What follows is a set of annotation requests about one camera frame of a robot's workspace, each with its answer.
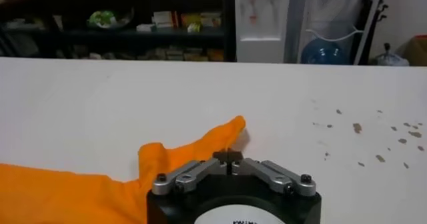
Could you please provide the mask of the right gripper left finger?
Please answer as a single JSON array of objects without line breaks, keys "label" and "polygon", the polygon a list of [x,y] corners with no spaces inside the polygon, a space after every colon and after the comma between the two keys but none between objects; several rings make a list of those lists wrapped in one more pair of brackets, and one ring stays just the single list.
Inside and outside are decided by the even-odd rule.
[{"label": "right gripper left finger", "polygon": [[171,173],[159,173],[151,192],[154,195],[183,195],[224,188],[230,176],[230,152],[214,152],[206,160],[191,160]]}]

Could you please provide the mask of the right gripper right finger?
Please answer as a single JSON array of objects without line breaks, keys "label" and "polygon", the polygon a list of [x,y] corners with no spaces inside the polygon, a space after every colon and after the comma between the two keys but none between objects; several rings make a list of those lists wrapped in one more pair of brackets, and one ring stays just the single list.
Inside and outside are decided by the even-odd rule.
[{"label": "right gripper right finger", "polygon": [[298,175],[278,164],[244,157],[239,151],[229,152],[229,180],[240,193],[277,193],[285,196],[316,195],[316,182],[311,175]]}]

